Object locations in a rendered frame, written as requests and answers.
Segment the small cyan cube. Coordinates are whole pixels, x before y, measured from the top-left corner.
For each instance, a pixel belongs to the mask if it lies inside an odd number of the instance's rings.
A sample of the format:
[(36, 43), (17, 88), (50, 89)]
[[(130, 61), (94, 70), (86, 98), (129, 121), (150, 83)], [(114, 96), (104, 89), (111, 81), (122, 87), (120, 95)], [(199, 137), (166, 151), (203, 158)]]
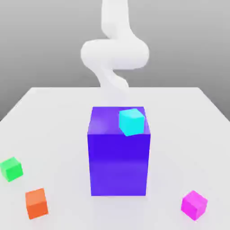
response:
[(137, 108), (119, 112), (119, 128), (125, 136), (144, 133), (144, 124), (145, 116)]

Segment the small green cube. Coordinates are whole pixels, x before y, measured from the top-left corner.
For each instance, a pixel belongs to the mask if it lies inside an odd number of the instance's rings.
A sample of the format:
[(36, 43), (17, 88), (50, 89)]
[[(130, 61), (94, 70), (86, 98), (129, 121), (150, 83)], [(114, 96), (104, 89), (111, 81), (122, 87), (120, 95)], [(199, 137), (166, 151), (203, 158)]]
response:
[(22, 164), (15, 157), (11, 157), (0, 163), (0, 170), (3, 177), (11, 182), (23, 175)]

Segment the small orange cube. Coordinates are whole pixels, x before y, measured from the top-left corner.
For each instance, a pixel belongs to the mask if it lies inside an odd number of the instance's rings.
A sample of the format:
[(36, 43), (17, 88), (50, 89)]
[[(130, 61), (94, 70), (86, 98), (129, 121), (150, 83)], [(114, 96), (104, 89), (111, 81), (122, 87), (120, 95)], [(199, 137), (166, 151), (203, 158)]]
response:
[(30, 220), (49, 213), (44, 188), (26, 192), (25, 200)]

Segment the small magenta cube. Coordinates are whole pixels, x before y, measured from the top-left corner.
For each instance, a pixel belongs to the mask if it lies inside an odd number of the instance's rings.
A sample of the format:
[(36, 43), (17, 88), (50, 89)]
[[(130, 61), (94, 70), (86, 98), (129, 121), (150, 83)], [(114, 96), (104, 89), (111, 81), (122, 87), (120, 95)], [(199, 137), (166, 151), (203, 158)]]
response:
[(196, 221), (205, 213), (207, 203), (206, 198), (193, 190), (183, 197), (181, 211)]

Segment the large purple box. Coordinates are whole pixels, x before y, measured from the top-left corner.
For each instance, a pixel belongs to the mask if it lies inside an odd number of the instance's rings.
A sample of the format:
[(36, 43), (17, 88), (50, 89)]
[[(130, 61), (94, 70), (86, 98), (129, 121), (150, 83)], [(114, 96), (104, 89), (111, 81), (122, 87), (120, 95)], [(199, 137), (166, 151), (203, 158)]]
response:
[(94, 106), (88, 125), (88, 158), (92, 196), (144, 196), (150, 152), (150, 129), (125, 136), (120, 111), (131, 107)]

